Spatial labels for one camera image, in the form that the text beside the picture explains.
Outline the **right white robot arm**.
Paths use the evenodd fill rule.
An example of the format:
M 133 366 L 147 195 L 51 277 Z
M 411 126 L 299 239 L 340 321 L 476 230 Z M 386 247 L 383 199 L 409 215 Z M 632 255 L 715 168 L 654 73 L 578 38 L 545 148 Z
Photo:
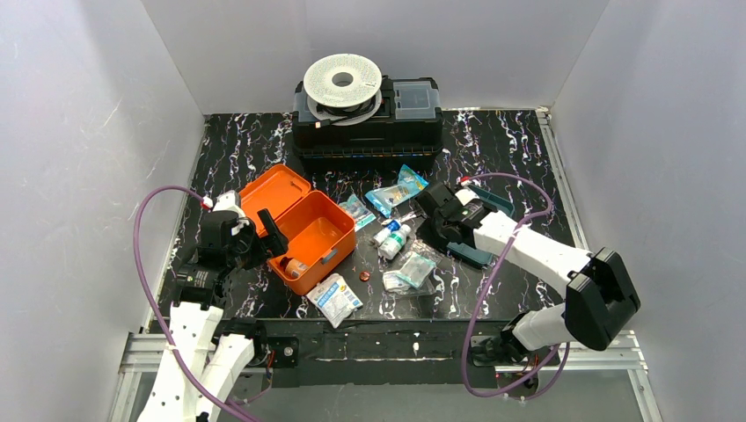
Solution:
M 470 346 L 472 356 L 518 362 L 545 346 L 572 341 L 603 351 L 640 309 L 625 263 L 612 249 L 593 253 L 541 235 L 471 188 L 455 192 L 437 182 L 414 200 L 426 216 L 420 238 L 493 254 L 538 277 L 564 300 L 519 314 L 499 336 Z

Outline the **small blue capped bottle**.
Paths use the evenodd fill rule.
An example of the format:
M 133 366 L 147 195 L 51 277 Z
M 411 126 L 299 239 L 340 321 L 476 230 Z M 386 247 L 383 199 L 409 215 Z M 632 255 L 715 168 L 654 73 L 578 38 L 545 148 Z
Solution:
M 399 230 L 401 223 L 396 220 L 391 220 L 386 223 L 371 239 L 371 242 L 376 246 L 380 246 L 392 232 Z

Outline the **orange medicine box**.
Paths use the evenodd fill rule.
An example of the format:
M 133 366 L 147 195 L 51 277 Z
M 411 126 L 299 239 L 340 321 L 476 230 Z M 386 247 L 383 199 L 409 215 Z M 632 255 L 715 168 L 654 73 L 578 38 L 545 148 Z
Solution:
M 282 257 L 267 261 L 283 283 L 297 295 L 307 295 L 356 246 L 355 221 L 325 193 L 283 164 L 263 172 L 239 192 L 241 208 L 259 236 L 267 229 L 258 216 L 268 210 L 279 231 L 288 239 L 287 258 L 306 269 L 296 275 Z

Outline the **white medicine bottle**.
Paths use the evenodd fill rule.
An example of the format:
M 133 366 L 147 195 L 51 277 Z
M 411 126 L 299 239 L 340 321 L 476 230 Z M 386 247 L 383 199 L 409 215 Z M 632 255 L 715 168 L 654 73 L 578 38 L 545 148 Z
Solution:
M 411 231 L 412 228 L 407 224 L 403 224 L 399 229 L 392 231 L 392 233 L 378 246 L 378 256 L 387 260 L 394 260 L 396 255 L 406 244 L 406 240 L 411 234 Z

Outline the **teal divided tray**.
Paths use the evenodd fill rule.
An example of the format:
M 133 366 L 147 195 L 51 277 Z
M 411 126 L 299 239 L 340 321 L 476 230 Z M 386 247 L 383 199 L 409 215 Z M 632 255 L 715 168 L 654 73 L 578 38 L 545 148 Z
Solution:
M 502 211 L 508 217 L 514 216 L 515 207 L 509 200 L 474 184 L 464 185 L 464 189 L 466 188 L 470 189 L 486 205 L 490 205 L 498 211 Z M 451 255 L 451 257 L 457 258 L 477 269 L 485 268 L 493 259 L 491 253 L 474 249 L 468 244 L 449 243 L 446 247 L 446 251 Z

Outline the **white blue medicine sachet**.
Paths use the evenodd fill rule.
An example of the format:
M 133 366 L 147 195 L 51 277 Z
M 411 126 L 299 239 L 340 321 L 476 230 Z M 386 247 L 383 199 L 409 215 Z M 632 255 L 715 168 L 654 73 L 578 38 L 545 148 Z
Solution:
M 318 283 L 306 298 L 334 329 L 363 306 L 362 300 L 338 273 L 332 273 Z

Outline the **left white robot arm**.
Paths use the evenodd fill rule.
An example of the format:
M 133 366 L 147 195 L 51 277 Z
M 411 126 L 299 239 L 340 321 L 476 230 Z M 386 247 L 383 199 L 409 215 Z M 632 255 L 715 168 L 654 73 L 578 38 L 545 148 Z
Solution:
M 240 195 L 228 191 L 212 200 L 186 189 L 207 209 L 197 245 L 175 271 L 178 291 L 164 318 L 146 280 L 140 250 L 141 220 L 146 206 L 135 215 L 135 267 L 146 299 L 165 334 L 165 348 L 141 421 L 215 421 L 223 413 L 251 421 L 228 395 L 245 367 L 258 365 L 270 377 L 274 353 L 261 321 L 232 318 L 223 321 L 225 290 L 230 275 L 251 270 L 284 255 L 289 240 L 269 210 L 258 213 L 267 233 L 241 208 Z

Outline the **clear bag with teal packet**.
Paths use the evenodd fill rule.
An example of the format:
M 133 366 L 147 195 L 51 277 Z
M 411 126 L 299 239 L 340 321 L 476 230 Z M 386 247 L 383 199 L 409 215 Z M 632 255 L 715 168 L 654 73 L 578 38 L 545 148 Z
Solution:
M 396 258 L 393 268 L 383 273 L 384 291 L 398 297 L 432 295 L 432 279 L 443 255 L 425 246 L 413 246 L 402 257 Z

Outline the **brown medicine bottle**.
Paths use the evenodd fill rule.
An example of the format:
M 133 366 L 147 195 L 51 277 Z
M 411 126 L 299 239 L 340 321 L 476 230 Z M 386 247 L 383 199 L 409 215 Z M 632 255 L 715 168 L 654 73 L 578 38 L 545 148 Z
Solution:
M 283 257 L 280 261 L 280 268 L 289 279 L 293 280 L 301 277 L 309 267 L 297 258 Z

